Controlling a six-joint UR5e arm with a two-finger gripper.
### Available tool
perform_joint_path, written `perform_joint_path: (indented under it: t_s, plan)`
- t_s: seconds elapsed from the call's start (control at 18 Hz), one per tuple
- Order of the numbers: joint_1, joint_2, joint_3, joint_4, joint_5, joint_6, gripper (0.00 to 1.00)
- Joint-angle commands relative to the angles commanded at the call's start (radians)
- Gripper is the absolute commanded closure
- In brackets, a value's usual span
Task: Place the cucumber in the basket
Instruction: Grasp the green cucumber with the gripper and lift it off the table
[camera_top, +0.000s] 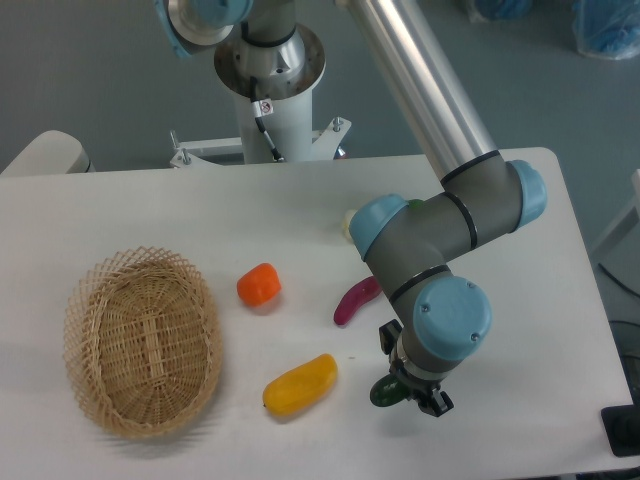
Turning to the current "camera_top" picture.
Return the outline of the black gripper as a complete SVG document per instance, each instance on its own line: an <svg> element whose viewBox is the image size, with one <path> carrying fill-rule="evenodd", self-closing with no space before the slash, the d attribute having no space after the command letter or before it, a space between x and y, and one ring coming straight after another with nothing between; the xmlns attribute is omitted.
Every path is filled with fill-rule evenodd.
<svg viewBox="0 0 640 480"><path fill-rule="evenodd" d="M441 380L420 371L408 358L402 346L403 327L399 321L389 321L379 332L380 346L389 361L389 373L406 391L406 399L416 400L419 409L440 417L454 408L449 395L441 390Z"/></svg>

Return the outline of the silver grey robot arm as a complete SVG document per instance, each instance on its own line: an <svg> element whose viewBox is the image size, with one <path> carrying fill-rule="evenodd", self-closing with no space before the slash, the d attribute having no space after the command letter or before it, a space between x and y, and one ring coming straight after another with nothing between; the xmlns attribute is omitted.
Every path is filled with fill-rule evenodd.
<svg viewBox="0 0 640 480"><path fill-rule="evenodd" d="M396 318L380 330L388 379L403 398L441 416L453 404L442 381L486 337L483 290L452 260L536 220L547 193L524 161L505 160L484 128L418 5L347 1L411 130L440 181L425 201L396 194L360 208L349 232ZM220 82L236 98L246 163L316 159L311 92L325 70L318 37L291 1L158 1L179 57L213 49Z"/></svg>

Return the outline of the green vegetable behind arm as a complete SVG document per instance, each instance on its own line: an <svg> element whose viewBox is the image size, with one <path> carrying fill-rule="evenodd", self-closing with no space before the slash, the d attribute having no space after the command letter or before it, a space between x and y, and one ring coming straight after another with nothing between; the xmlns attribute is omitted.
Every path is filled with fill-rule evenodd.
<svg viewBox="0 0 640 480"><path fill-rule="evenodd" d="M408 201L408 206L412 209L420 208L424 204L421 199L411 199Z"/></svg>

